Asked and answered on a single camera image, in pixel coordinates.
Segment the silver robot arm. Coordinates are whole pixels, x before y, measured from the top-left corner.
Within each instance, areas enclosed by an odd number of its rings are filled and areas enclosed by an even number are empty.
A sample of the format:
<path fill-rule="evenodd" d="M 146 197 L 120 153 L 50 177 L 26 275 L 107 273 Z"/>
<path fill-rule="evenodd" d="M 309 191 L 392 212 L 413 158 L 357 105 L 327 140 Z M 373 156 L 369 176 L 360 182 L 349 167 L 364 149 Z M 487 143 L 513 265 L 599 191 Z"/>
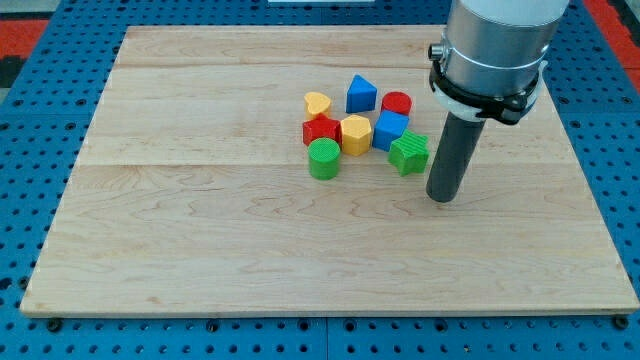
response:
<path fill-rule="evenodd" d="M 436 100 L 462 120 L 517 124 L 542 88 L 545 55 L 568 0 L 453 0 L 428 47 Z"/>

